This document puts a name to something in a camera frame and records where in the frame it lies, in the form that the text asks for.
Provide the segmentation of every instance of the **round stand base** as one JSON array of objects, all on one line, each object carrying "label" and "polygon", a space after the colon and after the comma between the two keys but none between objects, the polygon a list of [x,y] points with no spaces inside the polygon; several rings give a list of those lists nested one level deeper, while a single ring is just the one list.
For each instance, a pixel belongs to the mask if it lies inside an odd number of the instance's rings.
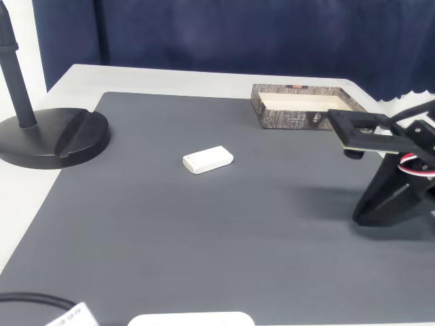
[{"label": "round stand base", "polygon": [[25,168],[65,168],[98,156],[110,142],[104,115],[85,109],[35,111],[37,125],[23,129],[17,117],[0,122],[0,158]]}]

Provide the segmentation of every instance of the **black cable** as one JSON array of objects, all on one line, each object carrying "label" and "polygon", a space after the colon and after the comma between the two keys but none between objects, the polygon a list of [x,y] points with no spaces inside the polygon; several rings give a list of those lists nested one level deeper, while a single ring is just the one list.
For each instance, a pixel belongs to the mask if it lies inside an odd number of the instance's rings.
[{"label": "black cable", "polygon": [[0,293],[0,302],[32,302],[34,304],[46,304],[63,310],[70,310],[77,304],[53,295],[29,292]]},{"label": "black cable", "polygon": [[399,112],[396,115],[393,115],[391,118],[386,119],[384,122],[382,122],[382,126],[390,127],[392,124],[407,119],[408,117],[413,117],[415,115],[419,115],[430,111],[435,111],[435,100]]}]

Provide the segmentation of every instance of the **black microphone stand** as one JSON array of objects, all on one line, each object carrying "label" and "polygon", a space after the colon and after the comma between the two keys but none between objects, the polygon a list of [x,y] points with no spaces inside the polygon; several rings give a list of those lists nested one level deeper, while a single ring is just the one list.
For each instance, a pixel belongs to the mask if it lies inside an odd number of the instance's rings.
[{"label": "black microphone stand", "polygon": [[16,56],[9,13],[0,0],[0,66],[16,112],[0,122],[0,158],[27,168],[64,168],[98,156],[110,142],[104,115],[85,109],[36,111]]}]

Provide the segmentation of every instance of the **black pole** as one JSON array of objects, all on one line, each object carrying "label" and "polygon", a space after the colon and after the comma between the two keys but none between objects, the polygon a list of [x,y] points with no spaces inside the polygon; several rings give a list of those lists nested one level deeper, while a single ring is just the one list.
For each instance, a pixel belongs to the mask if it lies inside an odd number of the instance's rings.
[{"label": "black pole", "polygon": [[18,50],[18,44],[9,13],[3,1],[0,0],[0,66],[14,104],[18,123],[21,128],[31,128],[36,126],[36,119],[22,78],[16,50]]}]

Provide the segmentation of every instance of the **white wire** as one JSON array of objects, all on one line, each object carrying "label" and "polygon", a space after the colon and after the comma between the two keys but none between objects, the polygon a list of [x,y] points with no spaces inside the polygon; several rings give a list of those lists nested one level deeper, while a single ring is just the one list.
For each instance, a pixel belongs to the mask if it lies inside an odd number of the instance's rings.
[{"label": "white wire", "polygon": [[397,165],[397,167],[402,171],[405,172],[409,175],[415,175],[417,177],[435,177],[435,171],[416,171],[416,170],[411,170],[408,168],[403,167],[401,164],[411,161],[411,160],[415,160],[416,158],[418,158],[416,155],[412,155],[412,156],[407,156],[405,158],[401,158],[400,159],[400,163]]}]

